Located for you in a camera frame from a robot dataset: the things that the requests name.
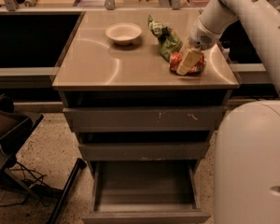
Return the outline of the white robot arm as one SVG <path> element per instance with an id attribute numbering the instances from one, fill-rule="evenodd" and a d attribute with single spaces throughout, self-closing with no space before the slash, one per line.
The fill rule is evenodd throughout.
<path id="1" fill-rule="evenodd" d="M 239 21 L 261 61 L 237 64 L 246 84 L 270 83 L 278 97 L 233 109 L 215 144 L 214 224 L 280 224 L 280 12 L 274 0 L 210 0 L 189 45 L 209 49 Z"/>

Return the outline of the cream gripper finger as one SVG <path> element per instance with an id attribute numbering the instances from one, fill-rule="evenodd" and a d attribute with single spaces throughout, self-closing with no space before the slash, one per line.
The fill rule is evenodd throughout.
<path id="1" fill-rule="evenodd" d="M 184 76 L 200 59 L 202 52 L 199 49 L 188 49 L 179 63 L 176 72 Z"/>

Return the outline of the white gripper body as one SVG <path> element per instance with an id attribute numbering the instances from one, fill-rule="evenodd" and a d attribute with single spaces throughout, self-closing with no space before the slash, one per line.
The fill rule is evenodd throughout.
<path id="1" fill-rule="evenodd" d="M 221 38 L 221 34 L 207 29 L 200 19 L 197 19 L 190 28 L 186 44 L 191 49 L 207 50 L 212 48 Z"/>

